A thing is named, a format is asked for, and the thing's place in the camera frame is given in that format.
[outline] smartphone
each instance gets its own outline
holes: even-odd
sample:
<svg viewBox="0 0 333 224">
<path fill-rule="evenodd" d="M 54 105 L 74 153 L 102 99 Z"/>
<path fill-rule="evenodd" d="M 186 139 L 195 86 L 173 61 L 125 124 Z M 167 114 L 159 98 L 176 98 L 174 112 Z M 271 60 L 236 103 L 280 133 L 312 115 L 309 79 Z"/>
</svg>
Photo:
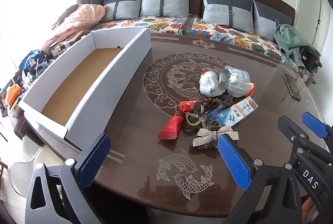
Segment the smartphone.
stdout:
<svg viewBox="0 0 333 224">
<path fill-rule="evenodd" d="M 298 101 L 300 101 L 302 98 L 301 98 L 301 95 L 300 95 L 300 93 L 298 91 L 298 88 L 296 86 L 296 80 L 297 79 L 293 78 L 292 76 L 290 76 L 286 73 L 283 74 L 283 77 L 284 77 L 284 80 L 286 81 L 287 87 L 289 89 L 290 96 L 292 98 L 295 98 Z"/>
</svg>

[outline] red package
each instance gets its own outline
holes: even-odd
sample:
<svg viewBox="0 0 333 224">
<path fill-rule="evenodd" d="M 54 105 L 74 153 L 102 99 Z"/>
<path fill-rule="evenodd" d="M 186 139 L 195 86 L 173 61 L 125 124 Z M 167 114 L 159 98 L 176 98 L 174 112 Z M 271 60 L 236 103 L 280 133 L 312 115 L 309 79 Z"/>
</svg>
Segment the red package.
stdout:
<svg viewBox="0 0 333 224">
<path fill-rule="evenodd" d="M 184 113 L 191 112 L 194 108 L 196 101 L 183 101 L 179 103 L 178 110 Z M 168 121 L 166 126 L 162 129 L 161 133 L 158 134 L 159 139 L 176 139 L 180 132 L 181 126 L 184 121 L 184 117 L 180 112 L 176 114 Z"/>
</svg>

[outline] green jacket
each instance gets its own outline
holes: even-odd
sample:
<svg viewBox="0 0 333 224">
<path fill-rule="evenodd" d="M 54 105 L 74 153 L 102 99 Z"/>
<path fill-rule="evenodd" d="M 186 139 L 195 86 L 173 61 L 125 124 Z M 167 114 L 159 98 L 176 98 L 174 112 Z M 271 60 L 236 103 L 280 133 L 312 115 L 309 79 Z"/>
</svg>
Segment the green jacket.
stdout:
<svg viewBox="0 0 333 224">
<path fill-rule="evenodd" d="M 302 63 L 301 53 L 299 51 L 300 47 L 305 47 L 307 51 L 316 56 L 318 59 L 320 57 L 320 53 L 317 49 L 310 45 L 307 40 L 303 39 L 294 27 L 288 24 L 278 25 L 275 29 L 274 37 L 280 47 L 280 51 L 287 57 L 291 57 L 298 68 L 305 69 L 305 66 Z"/>
</svg>

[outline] two-tone pillow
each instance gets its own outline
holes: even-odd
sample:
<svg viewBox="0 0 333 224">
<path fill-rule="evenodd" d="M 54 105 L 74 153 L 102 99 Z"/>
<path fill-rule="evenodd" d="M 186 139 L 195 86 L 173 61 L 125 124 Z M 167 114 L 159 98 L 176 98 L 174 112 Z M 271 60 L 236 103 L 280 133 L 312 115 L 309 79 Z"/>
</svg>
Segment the two-tone pillow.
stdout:
<svg viewBox="0 0 333 224">
<path fill-rule="evenodd" d="M 142 0 L 105 0 L 109 9 L 101 22 L 138 18 Z"/>
<path fill-rule="evenodd" d="M 274 40 L 274 31 L 280 24 L 292 26 L 292 18 L 254 0 L 254 33 L 267 40 Z"/>
<path fill-rule="evenodd" d="M 182 17 L 189 14 L 189 0 L 142 0 L 141 16 Z"/>
<path fill-rule="evenodd" d="M 206 22 L 253 33 L 253 0 L 204 0 Z"/>
</svg>

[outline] round table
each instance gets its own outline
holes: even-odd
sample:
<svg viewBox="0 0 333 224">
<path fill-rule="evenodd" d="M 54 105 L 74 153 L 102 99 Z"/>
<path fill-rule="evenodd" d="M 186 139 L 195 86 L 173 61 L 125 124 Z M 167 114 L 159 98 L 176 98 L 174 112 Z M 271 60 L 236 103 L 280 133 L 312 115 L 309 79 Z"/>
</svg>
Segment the round table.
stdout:
<svg viewBox="0 0 333 224">
<path fill-rule="evenodd" d="M 281 115 L 291 118 L 321 146 L 320 139 L 302 124 L 304 112 L 317 117 L 318 113 L 300 77 L 297 87 L 302 100 L 290 97 L 283 74 L 298 76 L 291 67 L 254 51 L 207 39 L 152 34 L 151 40 L 151 50 L 105 129 L 111 137 L 111 151 L 95 181 L 106 189 L 145 206 L 181 214 L 223 217 L 232 210 L 243 189 L 236 186 L 217 149 L 193 148 L 196 132 L 181 131 L 176 140 L 157 139 L 179 101 L 202 99 L 200 73 L 225 65 L 246 70 L 256 84 L 254 96 L 259 107 L 234 127 L 239 132 L 238 146 L 253 159 L 276 166 L 289 160 L 292 144 L 277 128 Z M 34 121 L 29 123 L 62 159 L 79 154 L 65 140 Z M 199 190 L 183 191 L 184 185 L 177 180 L 189 177 L 201 183 Z M 264 202 L 262 199 L 258 206 L 262 208 Z"/>
</svg>

